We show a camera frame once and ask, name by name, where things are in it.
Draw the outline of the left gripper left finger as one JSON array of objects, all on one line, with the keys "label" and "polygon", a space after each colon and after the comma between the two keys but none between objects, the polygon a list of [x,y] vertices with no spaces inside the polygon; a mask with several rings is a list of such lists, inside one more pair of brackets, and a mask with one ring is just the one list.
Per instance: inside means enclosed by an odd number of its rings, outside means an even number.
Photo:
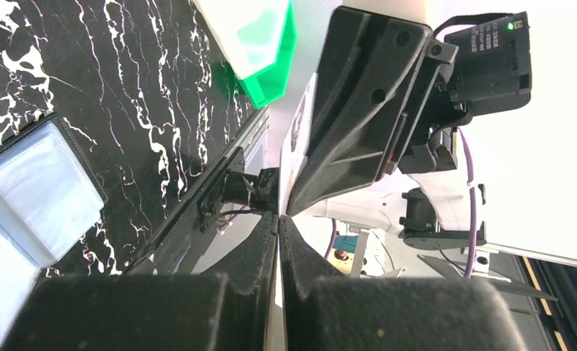
[{"label": "left gripper left finger", "polygon": [[50,279],[29,296],[5,350],[266,350],[278,218],[266,213],[199,274]]}]

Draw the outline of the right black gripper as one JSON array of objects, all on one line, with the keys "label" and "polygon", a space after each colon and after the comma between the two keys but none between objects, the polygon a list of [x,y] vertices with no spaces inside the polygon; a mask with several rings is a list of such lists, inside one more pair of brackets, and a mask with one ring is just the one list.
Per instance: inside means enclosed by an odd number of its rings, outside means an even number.
[{"label": "right black gripper", "polygon": [[403,174],[456,170],[456,133],[472,120],[469,106],[429,95],[457,53],[425,24],[337,7],[317,68],[306,162],[287,214],[372,185],[389,162]]}]

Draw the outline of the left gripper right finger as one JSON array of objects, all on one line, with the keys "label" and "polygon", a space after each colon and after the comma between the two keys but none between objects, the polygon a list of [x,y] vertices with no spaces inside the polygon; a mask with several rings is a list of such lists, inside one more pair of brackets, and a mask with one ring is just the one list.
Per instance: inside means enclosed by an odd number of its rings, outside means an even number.
[{"label": "left gripper right finger", "polygon": [[350,278],[279,220],[289,350],[524,350],[508,307],[473,279]]}]

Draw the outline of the white credit card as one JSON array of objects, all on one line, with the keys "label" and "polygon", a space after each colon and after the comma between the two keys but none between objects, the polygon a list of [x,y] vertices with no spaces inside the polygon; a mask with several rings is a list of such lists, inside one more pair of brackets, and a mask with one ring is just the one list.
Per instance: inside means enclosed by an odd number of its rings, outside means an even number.
[{"label": "white credit card", "polygon": [[306,160],[318,74],[314,72],[298,103],[282,144],[279,164],[279,214],[287,213],[291,189]]}]

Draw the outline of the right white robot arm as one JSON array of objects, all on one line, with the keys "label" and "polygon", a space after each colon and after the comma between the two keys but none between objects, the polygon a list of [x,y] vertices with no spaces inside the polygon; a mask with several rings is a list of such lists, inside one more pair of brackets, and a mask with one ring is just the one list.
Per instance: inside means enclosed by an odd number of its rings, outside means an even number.
[{"label": "right white robot arm", "polygon": [[399,230],[419,249],[456,248],[469,234],[469,189],[440,138],[470,119],[448,98],[457,52],[425,24],[336,8],[287,213]]}]

